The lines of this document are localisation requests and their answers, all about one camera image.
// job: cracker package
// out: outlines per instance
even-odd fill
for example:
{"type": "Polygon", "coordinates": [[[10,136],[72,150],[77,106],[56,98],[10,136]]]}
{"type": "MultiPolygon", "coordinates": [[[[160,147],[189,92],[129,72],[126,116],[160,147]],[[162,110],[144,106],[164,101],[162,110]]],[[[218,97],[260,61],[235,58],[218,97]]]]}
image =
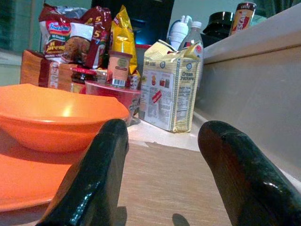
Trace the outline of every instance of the cracker package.
{"type": "Polygon", "coordinates": [[[159,40],[144,54],[139,118],[173,132],[189,132],[202,47],[182,51],[159,40]]]}
{"type": "Polygon", "coordinates": [[[133,74],[137,68],[135,39],[127,9],[123,5],[112,21],[110,46],[111,50],[133,55],[129,65],[130,74],[133,74]]]}

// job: red lid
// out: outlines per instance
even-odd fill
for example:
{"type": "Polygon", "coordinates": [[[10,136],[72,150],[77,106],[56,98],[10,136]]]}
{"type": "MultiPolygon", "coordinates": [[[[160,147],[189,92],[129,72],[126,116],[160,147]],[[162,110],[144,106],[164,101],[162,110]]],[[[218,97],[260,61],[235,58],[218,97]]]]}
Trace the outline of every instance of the red lid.
{"type": "Polygon", "coordinates": [[[109,55],[120,55],[120,56],[127,57],[127,58],[132,58],[133,57],[132,54],[121,53],[121,52],[117,52],[117,51],[114,51],[114,50],[110,50],[109,55]]]}
{"type": "Polygon", "coordinates": [[[86,69],[86,68],[73,67],[73,68],[71,68],[71,70],[72,70],[73,72],[79,72],[79,73],[83,73],[83,74],[96,75],[96,72],[95,72],[95,71],[91,71],[90,69],[86,69]]]}
{"type": "Polygon", "coordinates": [[[148,49],[149,47],[151,47],[151,45],[136,44],[136,48],[148,49]]]}

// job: red plastic cup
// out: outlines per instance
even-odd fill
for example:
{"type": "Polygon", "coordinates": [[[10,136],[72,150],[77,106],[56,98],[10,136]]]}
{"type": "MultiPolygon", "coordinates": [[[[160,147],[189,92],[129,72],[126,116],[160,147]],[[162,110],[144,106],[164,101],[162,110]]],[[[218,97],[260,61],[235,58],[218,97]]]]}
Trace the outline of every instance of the red plastic cup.
{"type": "Polygon", "coordinates": [[[127,119],[127,126],[129,126],[136,108],[139,107],[141,91],[116,88],[95,81],[86,81],[86,94],[116,97],[130,112],[130,116],[127,119]]]}

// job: wooden board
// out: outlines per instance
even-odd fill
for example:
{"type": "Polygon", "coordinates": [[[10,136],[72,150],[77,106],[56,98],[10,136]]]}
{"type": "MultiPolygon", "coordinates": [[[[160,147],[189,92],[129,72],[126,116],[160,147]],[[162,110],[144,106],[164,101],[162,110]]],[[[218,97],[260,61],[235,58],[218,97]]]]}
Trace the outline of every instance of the wooden board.
{"type": "MultiPolygon", "coordinates": [[[[200,152],[130,143],[115,226],[230,226],[200,152]]],[[[0,226],[34,226],[47,205],[0,213],[0,226]]]]}

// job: yellow snack bag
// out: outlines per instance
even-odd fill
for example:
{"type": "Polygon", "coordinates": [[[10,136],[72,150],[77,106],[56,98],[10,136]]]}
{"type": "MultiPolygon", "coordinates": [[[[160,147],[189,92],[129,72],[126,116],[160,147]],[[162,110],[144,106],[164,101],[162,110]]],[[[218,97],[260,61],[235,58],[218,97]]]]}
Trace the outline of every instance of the yellow snack bag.
{"type": "Polygon", "coordinates": [[[124,5],[112,21],[111,50],[133,55],[129,64],[130,74],[133,74],[137,68],[135,39],[131,21],[124,5]]]}

